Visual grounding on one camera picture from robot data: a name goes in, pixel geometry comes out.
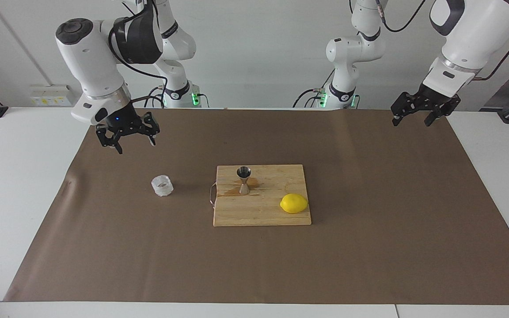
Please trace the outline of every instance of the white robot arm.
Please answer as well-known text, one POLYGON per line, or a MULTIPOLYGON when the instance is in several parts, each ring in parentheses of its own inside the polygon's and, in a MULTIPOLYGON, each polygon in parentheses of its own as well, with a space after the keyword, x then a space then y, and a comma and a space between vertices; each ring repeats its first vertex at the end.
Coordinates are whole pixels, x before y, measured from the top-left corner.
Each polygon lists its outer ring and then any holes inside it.
POLYGON ((160 128, 150 112, 143 117, 136 114, 127 85, 117 70, 117 62, 143 74, 147 73, 129 64, 156 66, 161 75, 149 75, 167 79, 163 88, 170 95, 170 98, 163 98, 167 106, 200 105, 194 95, 194 92, 199 93, 199 88, 187 80, 180 63, 164 60, 162 52, 166 45, 168 57, 189 59, 196 52, 195 42, 178 27, 168 0, 159 1, 161 4, 156 4, 156 0, 136 0, 133 3, 140 10, 130 18, 72 19, 56 31, 60 53, 83 89, 72 115, 96 125, 101 144, 114 147, 119 153, 122 153, 119 145, 122 136, 141 133, 154 145, 154 137, 160 128), (107 131, 113 133, 112 137, 106 136, 107 131))
MULTIPOLYGON (((388 0, 382 0, 385 7, 388 0)), ((380 36, 380 16, 375 0, 357 0, 351 22, 359 33, 336 38, 327 44, 327 58, 335 66, 333 80, 326 84, 323 108, 346 108, 351 103, 359 79, 354 63, 380 59, 386 43, 380 36)))
POLYGON ((509 39, 509 0, 436 0, 430 20, 446 44, 418 92, 403 92, 391 107, 398 125, 419 110, 431 113, 426 125, 450 115, 459 104, 456 93, 487 64, 509 39))
POLYGON ((178 62, 194 57, 196 42, 174 19, 170 2, 123 2, 137 5, 137 18, 127 22, 121 18, 106 20, 102 28, 107 40, 109 30, 113 30, 111 44, 116 56, 122 59, 119 62, 154 65, 160 76, 167 79, 162 94, 166 107, 201 107, 200 88, 188 80, 184 67, 178 62))

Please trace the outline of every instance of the metal jigger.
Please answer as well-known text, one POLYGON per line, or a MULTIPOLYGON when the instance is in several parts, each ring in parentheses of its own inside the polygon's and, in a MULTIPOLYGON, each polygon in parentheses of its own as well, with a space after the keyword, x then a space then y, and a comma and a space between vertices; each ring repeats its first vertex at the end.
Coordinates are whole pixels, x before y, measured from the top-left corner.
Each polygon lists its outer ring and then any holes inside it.
POLYGON ((237 175, 239 179, 241 179, 241 189, 239 189, 239 193, 242 195, 248 195, 251 191, 249 186, 247 185, 247 180, 251 176, 251 169, 249 167, 240 167, 237 169, 237 175))

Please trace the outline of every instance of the table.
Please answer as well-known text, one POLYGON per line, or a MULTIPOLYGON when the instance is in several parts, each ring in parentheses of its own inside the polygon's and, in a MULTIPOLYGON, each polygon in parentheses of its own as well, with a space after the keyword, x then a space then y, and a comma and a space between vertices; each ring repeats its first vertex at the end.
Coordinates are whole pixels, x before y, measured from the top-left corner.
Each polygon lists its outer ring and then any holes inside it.
MULTIPOLYGON (((14 108, 0 119, 0 300, 77 152, 87 126, 62 108, 14 108)), ((459 140, 509 226, 509 125, 492 113, 449 117, 459 140)), ((0 303, 0 316, 98 313, 146 316, 331 316, 415 318, 440 314, 509 316, 509 306, 326 306, 270 304, 0 303)))

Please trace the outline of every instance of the power outlet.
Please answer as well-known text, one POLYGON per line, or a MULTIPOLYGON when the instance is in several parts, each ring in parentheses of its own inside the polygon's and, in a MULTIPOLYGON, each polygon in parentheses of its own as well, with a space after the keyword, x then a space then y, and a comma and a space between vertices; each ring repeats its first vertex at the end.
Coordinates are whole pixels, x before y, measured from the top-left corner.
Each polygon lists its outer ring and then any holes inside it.
POLYGON ((65 85, 32 85, 30 100, 37 106, 72 106, 75 103, 72 92, 65 85))

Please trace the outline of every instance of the wooden cutting board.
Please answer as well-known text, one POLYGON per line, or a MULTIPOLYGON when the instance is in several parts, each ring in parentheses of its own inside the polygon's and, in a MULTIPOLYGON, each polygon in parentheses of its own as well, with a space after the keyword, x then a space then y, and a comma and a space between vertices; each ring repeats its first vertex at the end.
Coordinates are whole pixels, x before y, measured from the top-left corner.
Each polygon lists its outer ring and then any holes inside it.
POLYGON ((241 166, 217 167, 217 197, 213 212, 214 226, 310 225, 309 206, 291 215, 280 207, 288 193, 307 199, 304 167, 302 165, 255 165, 247 185, 248 195, 241 195, 241 180, 237 169, 241 166))

